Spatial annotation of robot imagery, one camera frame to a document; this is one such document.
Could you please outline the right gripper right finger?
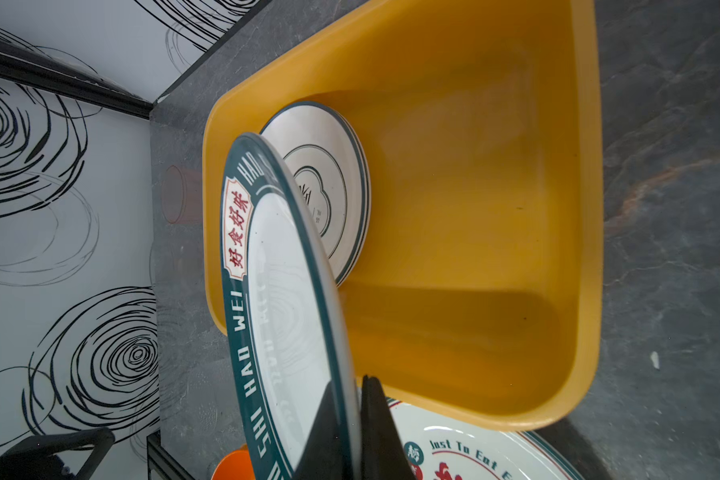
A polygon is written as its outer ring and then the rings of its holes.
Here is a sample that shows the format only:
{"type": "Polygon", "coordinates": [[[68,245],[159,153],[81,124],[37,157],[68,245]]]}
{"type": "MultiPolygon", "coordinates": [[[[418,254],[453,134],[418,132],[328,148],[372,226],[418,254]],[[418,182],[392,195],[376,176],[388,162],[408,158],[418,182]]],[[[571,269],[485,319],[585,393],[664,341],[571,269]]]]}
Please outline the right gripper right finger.
{"type": "Polygon", "coordinates": [[[382,384],[375,377],[364,376],[362,379],[361,429],[361,479],[416,479],[404,453],[382,384]]]}

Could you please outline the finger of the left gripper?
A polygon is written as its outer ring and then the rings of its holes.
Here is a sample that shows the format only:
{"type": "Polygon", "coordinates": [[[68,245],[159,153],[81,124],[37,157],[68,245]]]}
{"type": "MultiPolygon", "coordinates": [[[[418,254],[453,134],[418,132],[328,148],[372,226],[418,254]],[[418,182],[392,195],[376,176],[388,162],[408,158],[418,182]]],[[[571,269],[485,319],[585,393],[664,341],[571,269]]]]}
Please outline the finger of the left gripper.
{"type": "Polygon", "coordinates": [[[33,436],[0,456],[0,479],[90,479],[114,443],[115,435],[108,428],[33,436]],[[92,450],[73,472],[59,454],[83,447],[92,450]]]}

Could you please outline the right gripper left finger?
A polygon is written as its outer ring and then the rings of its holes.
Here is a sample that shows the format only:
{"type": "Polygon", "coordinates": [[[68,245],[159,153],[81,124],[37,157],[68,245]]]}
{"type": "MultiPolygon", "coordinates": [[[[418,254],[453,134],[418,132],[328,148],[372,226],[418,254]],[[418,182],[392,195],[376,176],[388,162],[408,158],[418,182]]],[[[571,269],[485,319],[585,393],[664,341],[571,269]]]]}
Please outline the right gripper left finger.
{"type": "Polygon", "coordinates": [[[293,480],[341,480],[344,459],[332,384],[322,395],[293,480]]]}

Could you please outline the green rim text plate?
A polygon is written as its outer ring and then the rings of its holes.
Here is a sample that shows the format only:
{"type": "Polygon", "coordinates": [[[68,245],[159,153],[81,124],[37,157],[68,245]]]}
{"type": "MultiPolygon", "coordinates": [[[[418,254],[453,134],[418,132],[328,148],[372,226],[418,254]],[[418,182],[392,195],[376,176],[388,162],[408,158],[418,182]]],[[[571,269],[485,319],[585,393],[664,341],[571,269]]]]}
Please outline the green rim text plate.
{"type": "Polygon", "coordinates": [[[332,384],[344,473],[361,472],[359,400],[337,286],[292,174],[262,136],[232,143],[220,180],[219,264],[253,470],[292,479],[332,384]]]}

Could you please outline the green clover white plate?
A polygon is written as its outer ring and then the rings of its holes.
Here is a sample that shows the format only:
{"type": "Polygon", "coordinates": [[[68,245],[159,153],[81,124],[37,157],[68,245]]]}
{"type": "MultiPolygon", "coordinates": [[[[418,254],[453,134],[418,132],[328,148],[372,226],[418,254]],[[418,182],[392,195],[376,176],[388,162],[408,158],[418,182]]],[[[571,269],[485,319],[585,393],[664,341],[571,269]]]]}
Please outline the green clover white plate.
{"type": "Polygon", "coordinates": [[[362,253],[371,216],[371,178],[355,130],[336,110],[313,101],[290,104],[261,135],[290,169],[312,215],[337,284],[362,253]]]}

